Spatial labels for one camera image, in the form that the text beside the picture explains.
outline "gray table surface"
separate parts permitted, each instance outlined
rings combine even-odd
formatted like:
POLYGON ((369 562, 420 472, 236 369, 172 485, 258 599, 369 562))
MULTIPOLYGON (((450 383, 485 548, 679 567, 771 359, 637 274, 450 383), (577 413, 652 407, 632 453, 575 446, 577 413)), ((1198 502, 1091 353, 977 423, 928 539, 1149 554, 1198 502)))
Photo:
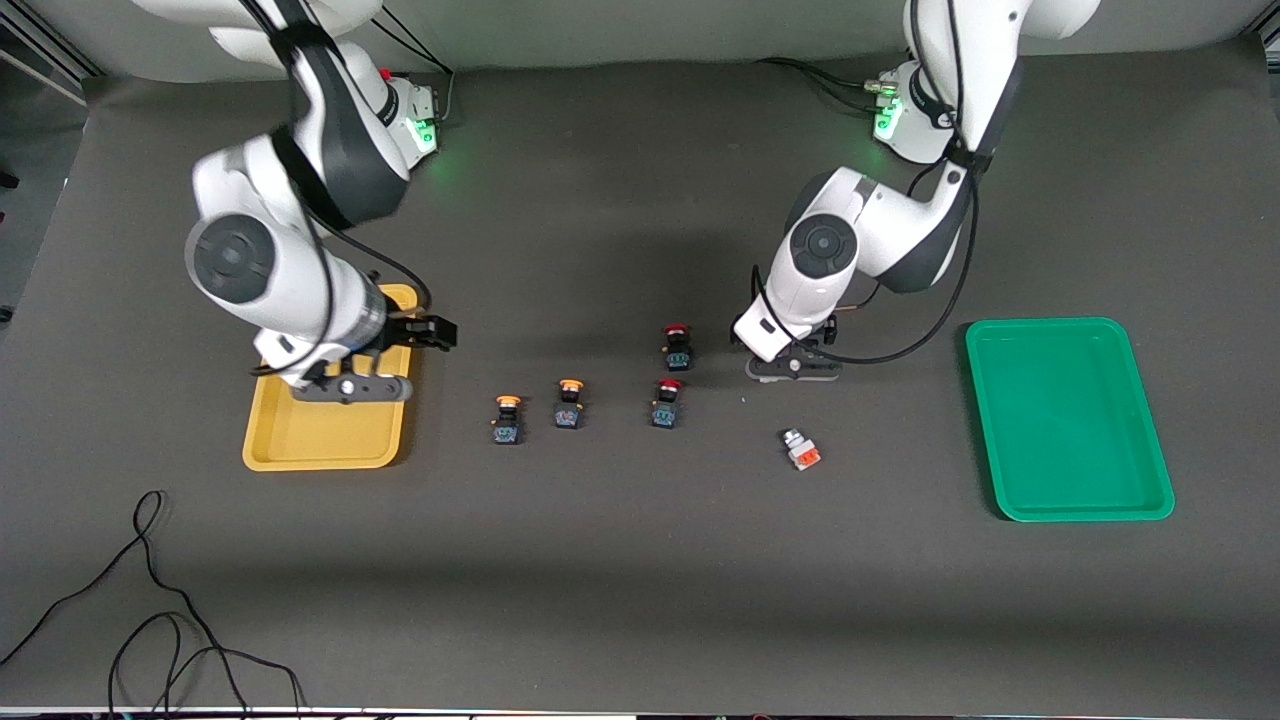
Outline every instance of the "gray table surface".
MULTIPOLYGON (((401 464, 271 475, 239 456, 252 329, 191 286, 182 245, 192 163, 276 122, 283 90, 104 82, 0 348, 0 646, 164 488, 161 571, 317 706, 1274 717, 1265 81, 1256 40, 1029 59, 948 332, 837 384, 762 387, 727 327, 795 193, 836 164, 899 187, 914 168, 781 68, 468 73, 443 152, 358 231, 421 269, 462 345, 425 356, 401 464), (961 323, 1093 314, 1132 336, 1178 507, 1001 520, 961 323), (684 427, 662 432, 645 413, 671 322, 694 327, 701 364, 684 427), (549 425, 563 375, 589 384, 577 433, 549 425), (530 398, 521 447, 489 445, 498 393, 530 398), (787 425, 824 455, 803 475, 787 425)), ((950 282, 882 293, 838 350, 910 342, 950 282)), ((0 670, 0 705, 102 705, 115 648, 165 607, 127 560, 0 670)), ((137 702, 166 643, 127 657, 137 702)), ((279 675, 242 683, 291 702, 279 675)), ((210 666, 188 701, 230 698, 210 666)))

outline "black cable on table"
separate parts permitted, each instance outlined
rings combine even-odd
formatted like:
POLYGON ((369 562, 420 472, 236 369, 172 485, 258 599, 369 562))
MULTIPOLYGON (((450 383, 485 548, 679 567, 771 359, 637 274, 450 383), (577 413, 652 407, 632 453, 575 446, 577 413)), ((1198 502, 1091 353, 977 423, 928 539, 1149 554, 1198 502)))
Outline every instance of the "black cable on table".
MULTIPOLYGON (((165 683, 165 688, 164 688, 160 698, 156 700, 155 705, 151 706, 152 711, 156 707, 160 707, 161 701, 168 702, 168 696, 169 696, 169 692, 173 689, 173 687, 178 684, 178 680, 182 678, 183 674, 187 673, 187 670, 192 666, 192 664, 195 664, 195 661, 198 660, 201 656, 204 656, 206 652, 227 653, 227 655, 230 655, 232 657, 239 657, 242 660, 248 660, 250 662, 253 662, 256 665, 261 665, 264 667, 271 667, 274 670, 283 671, 284 674, 287 674, 289 676, 289 685, 291 685, 291 688, 293 691, 293 710, 294 710, 294 712, 301 717, 301 715, 302 715, 302 706, 310 706, 310 703, 307 702, 306 693, 303 693, 303 691, 302 691, 302 683, 298 680, 298 675, 297 675, 297 673, 293 671, 292 667, 289 667, 287 665, 282 665, 279 662, 271 662, 270 660, 262 660, 261 657, 257 657, 256 655, 250 655, 250 653, 247 653, 244 651, 239 651, 239 650, 234 650, 234 648, 229 648, 229 647, 227 647, 227 648, 216 648, 214 646, 205 646, 205 647, 197 650, 196 652, 191 653, 191 656, 187 659, 186 662, 182 664, 182 667, 179 667, 177 673, 173 673, 172 671, 173 669, 170 667, 170 674, 169 674, 169 678, 168 678, 168 680, 165 683)), ((248 707, 242 707, 242 710, 248 711, 248 707)))
MULTIPOLYGON (((151 495, 152 495, 152 493, 155 493, 156 496, 159 496, 159 492, 157 492, 157 491, 151 491, 151 492, 148 492, 148 493, 143 495, 143 496, 142 496, 142 500, 140 500, 140 501, 138 501, 138 507, 142 507, 142 502, 143 502, 143 501, 145 501, 146 498, 151 497, 151 495)), ((133 516, 134 516, 134 518, 137 518, 137 512, 138 512, 138 510, 137 510, 137 509, 134 509, 134 510, 133 510, 133 516)), ((38 633, 38 632, 41 630, 41 628, 44 628, 44 626, 45 626, 45 623, 47 623, 47 621, 49 621, 49 618, 50 618, 50 616, 52 616, 52 614, 54 614, 54 612, 55 612, 55 611, 56 611, 56 610, 58 610, 58 609, 59 609, 59 607, 60 607, 60 606, 61 606, 61 605, 63 605, 64 602, 69 602, 69 601, 72 601, 72 600, 76 600, 77 597, 79 597, 79 596, 82 596, 82 594, 87 593, 88 591, 91 591, 91 589, 96 588, 96 587, 97 587, 97 584, 99 584, 99 583, 101 583, 101 582, 102 582, 102 580, 104 580, 104 579, 105 579, 105 578, 106 578, 106 577, 108 577, 108 575, 109 575, 109 574, 111 573, 111 570, 114 570, 114 569, 115 569, 115 566, 116 566, 116 565, 118 565, 118 564, 120 562, 120 559, 122 559, 122 557, 124 557, 124 555, 125 555, 125 553, 128 553, 128 552, 129 552, 131 550, 133 550, 133 547, 134 547, 134 546, 137 546, 138 543, 141 543, 141 542, 142 542, 142 536, 143 536, 143 534, 146 534, 147 532, 150 532, 150 530, 151 530, 151 525, 154 525, 154 524, 155 524, 155 521, 156 521, 156 516, 157 516, 157 515, 159 515, 159 503, 157 503, 157 506, 156 506, 156 512, 154 512, 154 514, 151 515, 151 518, 150 518, 150 519, 147 519, 146 524, 145 524, 145 525, 142 527, 142 530, 141 530, 141 532, 138 532, 138 533, 137 533, 137 534, 134 536, 134 538, 133 538, 133 539, 131 539, 131 541, 129 541, 128 543, 125 543, 125 546, 124 546, 124 547, 122 547, 122 548, 120 548, 120 550, 119 550, 119 551, 118 551, 118 552, 115 553, 115 556, 114 556, 114 557, 111 557, 111 560, 110 560, 110 561, 109 561, 109 562, 106 564, 106 568, 102 568, 102 570, 101 570, 101 571, 100 571, 100 573, 99 573, 97 575, 95 575, 95 577, 93 577, 93 579, 88 582, 88 584, 86 584, 86 585, 84 585, 84 587, 82 587, 81 589, 78 589, 78 591, 76 591, 76 592, 73 592, 73 593, 70 593, 70 594, 68 594, 68 596, 63 596, 63 597, 60 597, 60 598, 55 600, 55 601, 54 601, 54 603, 52 603, 52 605, 50 605, 47 610, 45 610, 45 614, 40 616, 40 620, 36 620, 36 624, 35 624, 35 625, 32 625, 32 628, 31 628, 29 630, 27 630, 27 634, 26 634, 26 635, 23 635, 23 638, 22 638, 20 641, 18 641, 18 644, 13 646, 13 650, 10 650, 10 651, 9 651, 9 652, 8 652, 8 653, 6 653, 5 656, 4 656, 4 659, 0 659, 0 667, 4 667, 5 665, 8 665, 8 664, 9 664, 9 661, 10 661, 10 660, 13 660, 13 657, 14 657, 15 655, 18 655, 18 652, 19 652, 19 651, 22 651, 22 648, 23 648, 23 647, 26 647, 28 642, 31 642, 31 638, 36 637, 36 633, 38 633)))
MULTIPOLYGON (((154 496, 156 498, 156 509, 152 511, 152 518, 155 518, 160 514, 160 507, 164 505, 164 496, 159 491, 151 491, 150 493, 147 493, 147 496, 154 496)), ((236 700, 239 701, 242 706, 246 706, 247 703, 244 702, 244 696, 241 693, 239 685, 236 684, 236 675, 232 673, 230 662, 227 661, 225 648, 220 642, 218 642, 218 638, 214 635, 214 629, 209 626, 209 623, 205 620, 204 615, 201 615, 200 611, 196 610, 196 603, 195 601, 191 600, 191 594, 187 591, 179 587, 170 585, 160 579, 160 574, 156 571, 155 557, 152 556, 151 552, 152 551, 151 538, 148 538, 146 533, 143 533, 138 528, 138 510, 142 509, 143 501, 138 501, 138 507, 133 511, 133 529, 137 533, 137 537, 141 538, 142 541, 142 553, 146 559, 147 577, 151 578, 151 583, 155 584, 157 588, 172 592, 182 598, 183 605, 187 606, 187 612, 191 615, 191 619, 195 620, 197 625, 200 625, 200 629, 205 633, 205 638, 209 639, 209 644, 219 650, 219 656, 223 661, 223 670, 227 671, 227 682, 232 687, 232 693, 236 696, 236 700)))
POLYGON ((782 65, 782 67, 786 67, 786 68, 795 68, 795 69, 800 70, 806 78, 809 78, 810 81, 813 81, 814 86, 817 86, 818 90, 820 90, 828 97, 831 97, 836 102, 840 102, 841 105, 844 105, 846 108, 850 108, 852 110, 859 110, 859 111, 865 111, 865 113, 879 113, 879 110, 881 110, 876 105, 868 105, 865 102, 855 102, 855 101, 850 100, 849 97, 846 97, 846 96, 841 95, 840 92, 837 92, 833 87, 831 87, 831 85, 833 85, 833 86, 840 87, 840 88, 846 90, 846 91, 852 90, 852 91, 859 91, 860 92, 861 88, 863 88, 861 83, 855 82, 855 81, 844 79, 844 78, 841 78, 838 76, 828 73, 827 70, 824 70, 824 69, 822 69, 822 68, 819 68, 819 67, 817 67, 817 65, 814 65, 812 63, 805 63, 803 60, 796 60, 794 58, 763 58, 760 60, 756 60, 756 63, 765 64, 765 65, 782 65))
POLYGON ((124 652, 129 650, 133 641, 146 630, 151 623, 156 620, 168 620, 169 625, 173 628, 173 659, 169 660, 169 671, 165 674, 165 688, 161 698, 164 700, 164 716, 169 716, 169 688, 173 687, 174 669, 178 666, 178 657, 182 656, 182 628, 178 626, 178 620, 175 618, 186 620, 180 612, 156 612, 155 615, 147 618, 137 628, 129 633, 129 637, 124 639, 124 644, 120 650, 115 651, 115 657, 111 659, 111 670, 106 674, 106 717, 111 720, 115 717, 115 683, 120 674, 120 661, 124 659, 124 652))

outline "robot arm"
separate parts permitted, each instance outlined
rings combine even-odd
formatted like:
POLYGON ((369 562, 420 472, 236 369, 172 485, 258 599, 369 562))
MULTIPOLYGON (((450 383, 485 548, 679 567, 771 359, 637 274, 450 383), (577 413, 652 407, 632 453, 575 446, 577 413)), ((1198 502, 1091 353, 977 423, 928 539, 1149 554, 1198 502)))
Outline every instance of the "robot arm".
MULTIPOLYGON (((452 324, 396 316, 369 277, 319 243, 326 228, 394 213, 408 169, 435 150, 430 91, 384 78, 364 50, 325 32, 367 20, 380 0, 134 1, 210 24, 237 58, 289 65, 294 95, 306 95, 302 117, 291 97, 296 122, 214 152, 192 172, 200 222, 187 242, 188 273, 215 304, 262 328, 255 346, 268 365, 301 389, 355 352, 451 347, 452 324)), ((407 380, 397 387, 397 397, 376 400, 401 400, 407 380)))
POLYGON ((955 255, 973 190, 1007 120, 1021 77, 1019 33, 1070 35, 1097 4, 908 0, 904 24, 924 70, 919 83, 928 99, 959 108, 960 117, 933 196, 913 200, 849 168, 814 178, 787 219, 764 287, 767 299, 755 297, 733 324, 735 334, 772 361, 792 337, 803 340, 827 320, 856 270, 893 292, 932 287, 955 255))

